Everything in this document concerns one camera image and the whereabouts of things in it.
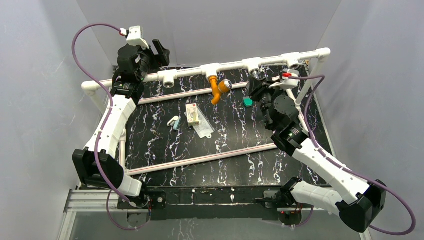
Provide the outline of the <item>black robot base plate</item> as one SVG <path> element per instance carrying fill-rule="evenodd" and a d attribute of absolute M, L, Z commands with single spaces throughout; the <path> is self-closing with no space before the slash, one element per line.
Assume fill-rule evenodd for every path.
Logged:
<path fill-rule="evenodd" d="M 156 186 L 145 193 L 154 221 L 259 219 L 292 226 L 303 218 L 303 205 L 283 199 L 279 186 Z"/>

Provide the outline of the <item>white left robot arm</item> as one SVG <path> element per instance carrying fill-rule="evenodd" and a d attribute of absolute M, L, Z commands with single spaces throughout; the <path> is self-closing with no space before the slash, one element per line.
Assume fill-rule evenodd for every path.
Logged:
<path fill-rule="evenodd" d="M 124 197 L 137 208 L 149 203 L 149 194 L 143 184 L 125 174 L 116 160 L 116 150 L 127 121 L 135 111 L 145 86 L 143 81 L 150 73 L 170 64 L 170 50 L 158 39 L 152 41 L 157 54 L 150 47 L 126 44 L 118 50 L 118 69 L 112 77 L 112 87 L 107 87 L 109 106 L 101 123 L 83 149 L 76 149 L 72 161 L 83 185 L 110 189 Z"/>

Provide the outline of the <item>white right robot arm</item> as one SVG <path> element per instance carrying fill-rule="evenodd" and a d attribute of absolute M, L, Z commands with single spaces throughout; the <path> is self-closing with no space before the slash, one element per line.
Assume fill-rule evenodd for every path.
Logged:
<path fill-rule="evenodd" d="M 277 148 L 307 165 L 331 187 L 309 184 L 299 177 L 291 178 L 272 197 L 257 202 L 276 207 L 295 207 L 307 204 L 329 211 L 340 217 L 350 229 L 363 233 L 384 208 L 386 191 L 381 181 L 371 183 L 351 173 L 330 154 L 315 146 L 309 133 L 302 127 L 295 102 L 283 93 L 271 89 L 269 78 L 250 78 L 247 84 L 252 101 L 260 104 L 265 128 L 272 131 Z"/>

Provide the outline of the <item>chrome metal faucet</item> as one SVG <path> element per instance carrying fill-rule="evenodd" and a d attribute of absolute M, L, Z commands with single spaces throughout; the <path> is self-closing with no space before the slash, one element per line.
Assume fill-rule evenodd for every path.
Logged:
<path fill-rule="evenodd" d="M 258 81 L 261 80 L 261 73 L 260 70 L 258 68 L 253 69 L 249 72 L 250 76 Z"/>

